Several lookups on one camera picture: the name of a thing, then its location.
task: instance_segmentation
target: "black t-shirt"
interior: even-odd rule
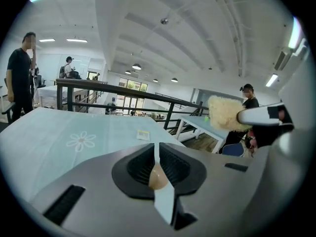
[[[253,98],[247,99],[242,105],[244,105],[246,109],[251,109],[251,108],[259,107],[259,102],[257,98],[253,97]]]
[[[12,89],[15,92],[30,93],[29,70],[31,59],[27,52],[18,48],[13,51],[9,58],[8,70],[12,70]]]

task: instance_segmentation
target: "fluffy duster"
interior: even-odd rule
[[[208,107],[211,126],[215,129],[241,132],[251,128],[236,119],[237,113],[245,109],[238,100],[211,96]]]

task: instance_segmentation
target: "black pants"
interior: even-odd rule
[[[15,106],[13,107],[13,115],[12,121],[15,122],[21,116],[22,108],[26,113],[29,113],[33,110],[32,99],[29,90],[25,90],[23,92],[15,92],[14,93],[14,102]]]
[[[30,86],[31,86],[31,97],[34,98],[34,82],[33,82],[33,76],[30,76]]]
[[[222,146],[222,148],[218,151],[219,154],[222,153],[223,148],[226,145],[230,145],[230,144],[236,144],[238,142],[241,141],[241,139],[243,138],[243,136],[246,134],[247,132],[230,132],[226,138],[226,142],[225,144]]]

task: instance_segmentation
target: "air conditioner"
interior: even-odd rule
[[[275,64],[275,70],[282,71],[287,64],[288,60],[291,57],[291,50],[290,48],[284,47],[281,50],[280,55],[277,58],[276,64]]]
[[[302,39],[295,53],[293,53],[293,50],[288,47],[282,48],[275,64],[275,70],[282,71],[285,67],[288,67],[288,63],[297,63],[297,61],[302,60],[306,54],[307,46],[308,43],[306,39]]]

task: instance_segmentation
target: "small card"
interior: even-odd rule
[[[150,141],[150,133],[147,131],[137,130],[136,139]]]

